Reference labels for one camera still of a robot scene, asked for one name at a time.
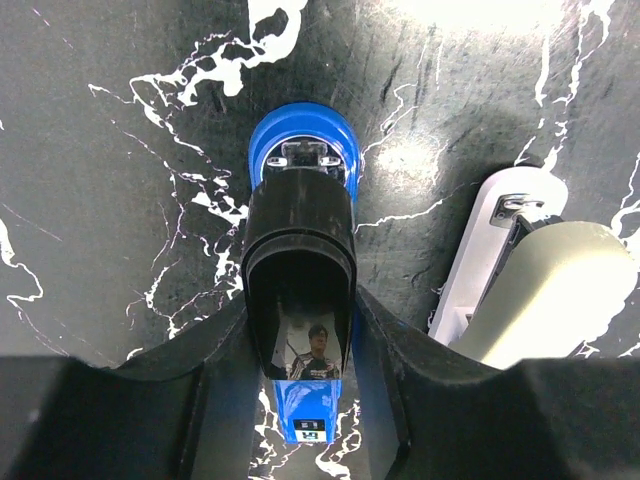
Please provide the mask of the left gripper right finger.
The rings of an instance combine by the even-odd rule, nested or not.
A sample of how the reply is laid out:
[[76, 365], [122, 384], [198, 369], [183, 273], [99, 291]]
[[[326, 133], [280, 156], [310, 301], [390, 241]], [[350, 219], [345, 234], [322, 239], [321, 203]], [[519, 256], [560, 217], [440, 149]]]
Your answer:
[[353, 353], [375, 479], [635, 479], [639, 362], [525, 360], [496, 370], [359, 288]]

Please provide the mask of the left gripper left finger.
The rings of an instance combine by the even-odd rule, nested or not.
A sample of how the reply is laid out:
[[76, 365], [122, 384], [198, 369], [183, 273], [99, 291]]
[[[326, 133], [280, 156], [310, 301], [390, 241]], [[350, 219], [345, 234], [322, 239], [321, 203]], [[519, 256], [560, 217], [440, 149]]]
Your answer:
[[3, 357], [2, 477], [245, 478], [249, 351], [245, 305], [236, 298], [118, 368]]

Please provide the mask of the white beige stapler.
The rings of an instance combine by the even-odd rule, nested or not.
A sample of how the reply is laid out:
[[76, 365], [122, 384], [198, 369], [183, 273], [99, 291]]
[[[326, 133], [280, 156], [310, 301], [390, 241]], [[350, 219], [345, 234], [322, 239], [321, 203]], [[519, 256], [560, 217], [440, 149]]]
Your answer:
[[612, 228], [561, 215], [565, 183], [538, 167], [480, 187], [428, 335], [485, 365], [565, 358], [601, 336], [636, 287], [639, 256]]

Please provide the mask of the blue black stapler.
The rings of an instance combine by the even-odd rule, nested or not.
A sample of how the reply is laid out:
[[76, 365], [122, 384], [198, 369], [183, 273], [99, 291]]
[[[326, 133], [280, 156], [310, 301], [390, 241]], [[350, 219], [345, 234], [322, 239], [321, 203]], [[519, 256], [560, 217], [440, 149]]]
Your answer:
[[241, 277], [284, 439], [330, 444], [355, 317], [360, 151], [335, 110], [298, 102], [252, 133]]

